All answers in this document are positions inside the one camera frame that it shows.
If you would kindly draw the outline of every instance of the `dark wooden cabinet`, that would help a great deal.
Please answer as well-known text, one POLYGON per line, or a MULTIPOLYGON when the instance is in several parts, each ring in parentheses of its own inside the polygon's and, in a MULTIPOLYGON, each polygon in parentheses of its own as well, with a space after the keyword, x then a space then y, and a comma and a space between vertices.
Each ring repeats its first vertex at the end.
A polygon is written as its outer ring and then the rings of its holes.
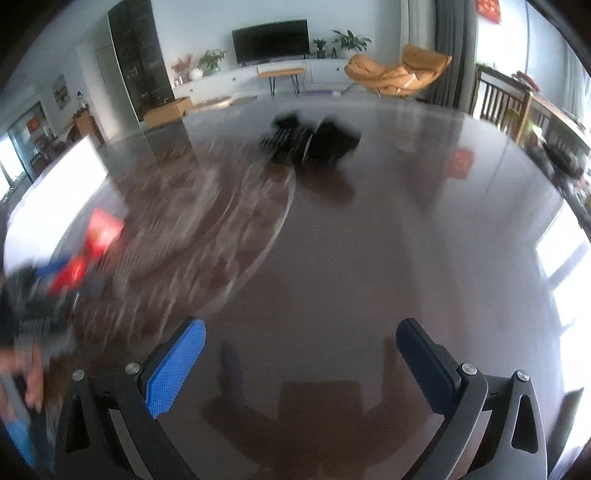
POLYGON ((149 110, 174 100, 150 0, 123 0, 109 11, 123 80, 141 122, 149 110))

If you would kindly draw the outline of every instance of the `orange lounge chair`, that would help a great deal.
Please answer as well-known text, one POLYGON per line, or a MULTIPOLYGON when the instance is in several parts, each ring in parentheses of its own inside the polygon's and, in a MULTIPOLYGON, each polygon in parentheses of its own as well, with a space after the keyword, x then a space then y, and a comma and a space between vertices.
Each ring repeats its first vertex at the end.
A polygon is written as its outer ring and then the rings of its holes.
POLYGON ((437 80, 451 62, 450 56, 408 44, 402 52, 402 61, 394 67, 385 67, 358 54, 349 60, 345 73, 380 96, 406 97, 437 80))

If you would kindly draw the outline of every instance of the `blue pad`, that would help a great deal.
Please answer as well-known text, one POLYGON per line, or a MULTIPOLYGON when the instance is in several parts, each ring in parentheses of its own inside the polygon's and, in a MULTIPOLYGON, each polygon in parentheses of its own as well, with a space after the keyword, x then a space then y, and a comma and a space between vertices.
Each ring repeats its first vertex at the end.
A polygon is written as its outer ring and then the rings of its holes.
POLYGON ((191 320, 147 382, 146 406, 152 418, 170 410, 204 345, 205 324, 191 320))

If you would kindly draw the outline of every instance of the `person's hand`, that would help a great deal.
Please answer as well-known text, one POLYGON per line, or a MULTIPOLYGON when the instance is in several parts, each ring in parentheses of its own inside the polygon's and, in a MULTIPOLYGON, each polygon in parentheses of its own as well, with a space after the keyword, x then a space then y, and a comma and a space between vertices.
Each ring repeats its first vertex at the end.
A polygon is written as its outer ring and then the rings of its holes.
MULTIPOLYGON (((0 349, 0 374, 16 376, 22 374, 27 385, 25 390, 25 404, 28 408, 41 411, 43 405, 43 365, 41 363, 41 349, 37 343, 33 344, 31 358, 25 352, 12 348, 0 349)), ((0 387, 0 418, 2 421, 14 420, 14 409, 4 388, 0 387)))

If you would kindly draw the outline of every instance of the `cardboard box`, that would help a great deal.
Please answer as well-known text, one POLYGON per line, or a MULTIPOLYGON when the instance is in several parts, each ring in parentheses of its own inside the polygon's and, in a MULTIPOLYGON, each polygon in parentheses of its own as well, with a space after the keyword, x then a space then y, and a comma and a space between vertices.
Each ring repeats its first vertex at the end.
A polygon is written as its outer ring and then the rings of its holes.
POLYGON ((185 111, 193 106, 190 97, 183 97, 166 105, 150 110, 144 115, 144 120, 150 128, 174 122, 184 117, 185 111))

